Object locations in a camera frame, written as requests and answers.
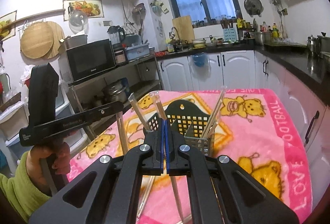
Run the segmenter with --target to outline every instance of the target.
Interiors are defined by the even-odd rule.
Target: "metal screw head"
[[[188,151],[188,150],[190,150],[190,146],[188,146],[188,145],[181,145],[180,146],[180,150],[181,151]]]
[[[103,164],[110,162],[110,160],[111,160],[111,157],[108,155],[103,155],[100,157],[100,162]]]
[[[229,157],[226,155],[221,155],[221,156],[219,156],[219,161],[223,164],[226,164],[229,162]]]
[[[150,146],[148,144],[143,144],[140,146],[141,151],[148,151],[150,149]]]

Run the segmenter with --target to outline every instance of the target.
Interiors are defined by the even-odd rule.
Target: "wall picture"
[[[16,34],[15,26],[6,28],[6,25],[16,20],[17,11],[11,12],[0,17],[0,40],[7,40]]]
[[[63,0],[64,21],[69,20],[69,14],[79,9],[87,14],[88,18],[104,17],[101,0]]]

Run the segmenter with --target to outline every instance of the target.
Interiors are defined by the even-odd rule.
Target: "cabinet door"
[[[265,64],[267,57],[255,51],[255,87],[257,89],[266,88],[267,77],[265,71]]]
[[[221,53],[223,81],[229,89],[255,88],[255,54],[253,51]]]
[[[189,68],[194,91],[219,90],[223,86],[220,54],[208,54],[209,63],[203,67],[194,64],[193,56],[188,56]]]
[[[288,71],[285,73],[285,83],[281,101],[290,114],[303,143],[305,143],[308,127],[311,125],[309,143],[305,144],[307,150],[320,127],[325,112],[325,105],[319,101],[305,84]],[[315,119],[313,124],[311,124],[317,111],[319,114],[318,119]]]
[[[166,91],[191,91],[192,82],[188,58],[178,57],[159,62],[164,89]]]
[[[284,90],[285,68],[270,58],[265,63],[266,85],[265,88],[271,89],[281,99]]]
[[[330,109],[327,109],[317,136],[307,150],[311,174],[313,209],[322,198],[330,183]]]

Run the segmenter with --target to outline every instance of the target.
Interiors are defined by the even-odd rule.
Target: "kitchen counter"
[[[248,44],[225,44],[221,46],[192,49],[183,52],[169,53],[157,57],[157,60],[171,59],[196,53],[220,53],[225,51],[256,50],[284,66],[301,80],[324,104],[330,105],[330,73],[321,58],[308,57],[307,52],[267,50],[266,47]]]

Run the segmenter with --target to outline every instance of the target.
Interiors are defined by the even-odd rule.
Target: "metal wire basket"
[[[205,156],[212,156],[214,133],[208,139],[201,138],[210,115],[187,100],[173,101],[168,105],[165,113],[171,123],[171,130],[184,135],[187,145],[198,148]],[[158,114],[155,113],[147,121],[152,131],[158,129],[158,119]]]

